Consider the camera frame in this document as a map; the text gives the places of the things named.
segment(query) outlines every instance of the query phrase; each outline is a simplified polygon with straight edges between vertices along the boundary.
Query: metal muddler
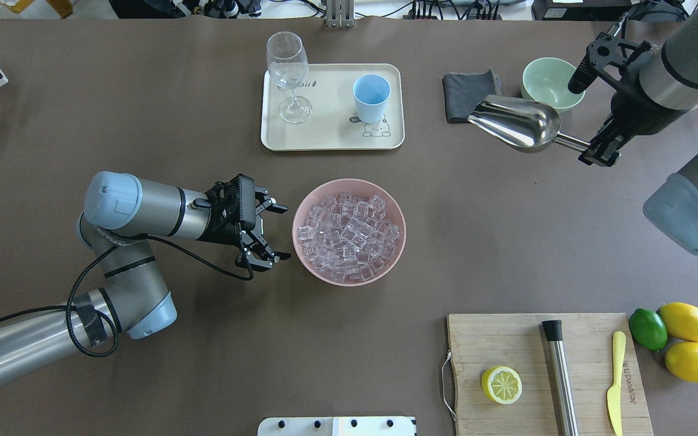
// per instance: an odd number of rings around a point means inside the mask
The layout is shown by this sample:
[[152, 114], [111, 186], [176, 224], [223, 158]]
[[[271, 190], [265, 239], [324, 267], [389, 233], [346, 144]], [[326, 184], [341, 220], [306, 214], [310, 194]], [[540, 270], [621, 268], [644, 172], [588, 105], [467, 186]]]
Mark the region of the metal muddler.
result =
[[554, 369], [564, 434], [565, 436], [578, 436], [576, 408], [573, 403], [573, 392], [570, 390], [570, 376], [567, 373], [565, 344], [562, 341], [562, 320], [543, 321], [542, 324], [545, 338], [548, 341], [548, 354], [551, 356], [551, 365]]

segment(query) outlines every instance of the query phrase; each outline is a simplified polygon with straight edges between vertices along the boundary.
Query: yellow lemon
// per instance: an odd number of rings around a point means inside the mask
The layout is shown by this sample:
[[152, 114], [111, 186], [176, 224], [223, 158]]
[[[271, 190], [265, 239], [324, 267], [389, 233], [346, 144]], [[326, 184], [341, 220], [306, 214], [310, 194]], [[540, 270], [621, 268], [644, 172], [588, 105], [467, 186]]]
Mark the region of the yellow lemon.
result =
[[698, 307], [676, 302], [659, 308], [659, 317], [670, 336], [698, 342]]
[[521, 397], [521, 377], [507, 366], [493, 366], [481, 375], [484, 394], [500, 404], [513, 404]]
[[679, 342], [671, 346], [664, 363], [679, 378], [698, 383], [698, 342]]

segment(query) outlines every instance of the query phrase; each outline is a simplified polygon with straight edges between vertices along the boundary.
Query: wooden cutting board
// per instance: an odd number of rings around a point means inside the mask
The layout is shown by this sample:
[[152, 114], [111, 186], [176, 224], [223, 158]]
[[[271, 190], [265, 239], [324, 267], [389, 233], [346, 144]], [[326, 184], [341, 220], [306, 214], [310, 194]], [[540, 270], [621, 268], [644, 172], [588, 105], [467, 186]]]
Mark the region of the wooden cutting board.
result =
[[[652, 436], [637, 354], [626, 314], [451, 314], [448, 316], [457, 436], [559, 436], [545, 320], [562, 320], [562, 337], [580, 434], [610, 436], [607, 388], [613, 383], [613, 331], [627, 335], [621, 383], [625, 436]], [[495, 365], [519, 373], [522, 395], [515, 403], [493, 403], [481, 389], [481, 374]]]

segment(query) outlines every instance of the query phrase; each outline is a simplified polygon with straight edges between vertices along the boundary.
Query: brown table surface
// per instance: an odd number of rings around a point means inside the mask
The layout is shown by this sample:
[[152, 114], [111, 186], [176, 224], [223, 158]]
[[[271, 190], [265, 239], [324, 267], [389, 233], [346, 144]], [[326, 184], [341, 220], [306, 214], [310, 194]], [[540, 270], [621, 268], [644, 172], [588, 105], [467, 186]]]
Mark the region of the brown table surface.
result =
[[[263, 417], [404, 414], [451, 434], [438, 373], [452, 312], [628, 312], [698, 305], [698, 257], [642, 215], [698, 152], [698, 110], [638, 137], [614, 168], [551, 147], [513, 151], [449, 125], [441, 78], [493, 67], [506, 94], [543, 56], [576, 64], [605, 23], [361, 19], [0, 21], [0, 315], [65, 300], [93, 259], [75, 237], [97, 171], [204, 191], [238, 172], [291, 207], [266, 236], [293, 248], [291, 217], [322, 182], [388, 190], [408, 224], [384, 279], [332, 287], [297, 259], [243, 283], [166, 246], [158, 263], [177, 322], [76, 355], [0, 388], [0, 434], [255, 434]], [[673, 27], [632, 23], [661, 42]], [[405, 142], [384, 152], [275, 153], [260, 142], [265, 41], [302, 36], [312, 63], [388, 62], [402, 75]], [[563, 117], [589, 138], [612, 92], [596, 83]], [[229, 246], [186, 241], [216, 262]], [[103, 285], [99, 271], [83, 289]], [[640, 352], [656, 434], [698, 434], [698, 384]]]

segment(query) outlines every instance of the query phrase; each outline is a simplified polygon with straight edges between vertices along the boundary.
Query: yellow knife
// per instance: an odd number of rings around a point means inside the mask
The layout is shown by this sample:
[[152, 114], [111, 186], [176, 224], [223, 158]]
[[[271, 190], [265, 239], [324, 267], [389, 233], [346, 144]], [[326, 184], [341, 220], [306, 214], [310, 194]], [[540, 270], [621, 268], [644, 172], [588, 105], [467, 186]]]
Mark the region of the yellow knife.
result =
[[627, 335], [623, 331], [613, 333], [613, 385], [607, 389], [607, 414], [610, 424], [617, 436], [623, 436], [621, 430], [621, 371], [623, 353], [627, 348]]

